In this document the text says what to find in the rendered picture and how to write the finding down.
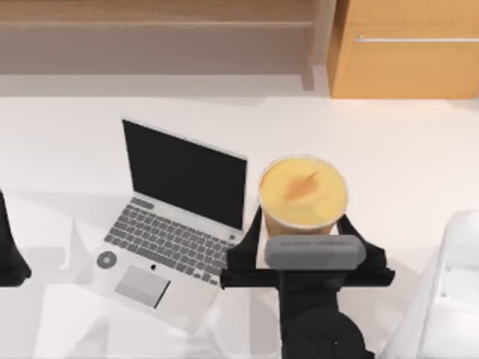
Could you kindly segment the orange paper cup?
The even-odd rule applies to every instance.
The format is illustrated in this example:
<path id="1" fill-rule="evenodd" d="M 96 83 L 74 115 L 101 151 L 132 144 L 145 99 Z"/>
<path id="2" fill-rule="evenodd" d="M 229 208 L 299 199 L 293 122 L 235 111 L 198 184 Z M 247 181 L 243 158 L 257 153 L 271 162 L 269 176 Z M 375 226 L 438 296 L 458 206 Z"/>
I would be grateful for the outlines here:
<path id="1" fill-rule="evenodd" d="M 262 173 L 258 199 L 270 238 L 330 234 L 345 215 L 349 192 L 342 173 L 312 155 L 284 156 Z"/>

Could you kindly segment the silver open laptop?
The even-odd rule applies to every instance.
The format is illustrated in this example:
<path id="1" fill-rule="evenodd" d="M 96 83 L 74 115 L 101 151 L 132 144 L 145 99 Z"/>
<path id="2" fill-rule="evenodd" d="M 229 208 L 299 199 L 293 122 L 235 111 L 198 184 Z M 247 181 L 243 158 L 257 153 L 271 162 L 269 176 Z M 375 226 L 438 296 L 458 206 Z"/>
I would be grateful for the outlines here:
<path id="1" fill-rule="evenodd" d="M 123 120 L 132 197 L 77 282 L 160 319 L 188 319 L 219 289 L 243 232 L 245 156 Z"/>

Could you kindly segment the wooden cupboard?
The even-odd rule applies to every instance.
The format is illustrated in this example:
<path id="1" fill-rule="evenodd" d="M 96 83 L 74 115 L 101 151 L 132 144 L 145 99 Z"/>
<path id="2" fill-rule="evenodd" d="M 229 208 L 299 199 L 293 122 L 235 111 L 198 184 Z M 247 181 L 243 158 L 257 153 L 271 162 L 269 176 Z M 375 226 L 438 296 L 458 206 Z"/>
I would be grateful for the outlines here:
<path id="1" fill-rule="evenodd" d="M 327 74 L 336 99 L 472 99 L 479 43 L 357 43 L 479 37 L 479 0 L 337 0 Z"/>

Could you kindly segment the wooden open shelf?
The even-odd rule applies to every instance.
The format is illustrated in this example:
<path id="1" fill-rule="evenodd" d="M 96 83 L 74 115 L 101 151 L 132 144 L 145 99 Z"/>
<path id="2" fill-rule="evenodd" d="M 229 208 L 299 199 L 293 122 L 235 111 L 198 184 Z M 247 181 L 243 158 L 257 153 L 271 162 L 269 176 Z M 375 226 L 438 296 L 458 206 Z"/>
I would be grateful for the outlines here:
<path id="1" fill-rule="evenodd" d="M 338 0 L 0 0 L 0 74 L 280 76 L 314 86 Z"/>

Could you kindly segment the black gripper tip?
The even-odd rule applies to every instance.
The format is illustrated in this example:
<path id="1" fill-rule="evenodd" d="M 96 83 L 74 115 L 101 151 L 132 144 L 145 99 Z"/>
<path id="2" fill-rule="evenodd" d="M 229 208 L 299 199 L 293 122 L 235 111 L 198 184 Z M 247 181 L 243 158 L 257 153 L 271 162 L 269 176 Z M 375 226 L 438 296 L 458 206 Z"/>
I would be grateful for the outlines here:
<path id="1" fill-rule="evenodd" d="M 0 288 L 18 287 L 31 277 L 32 271 L 14 241 L 0 190 Z"/>

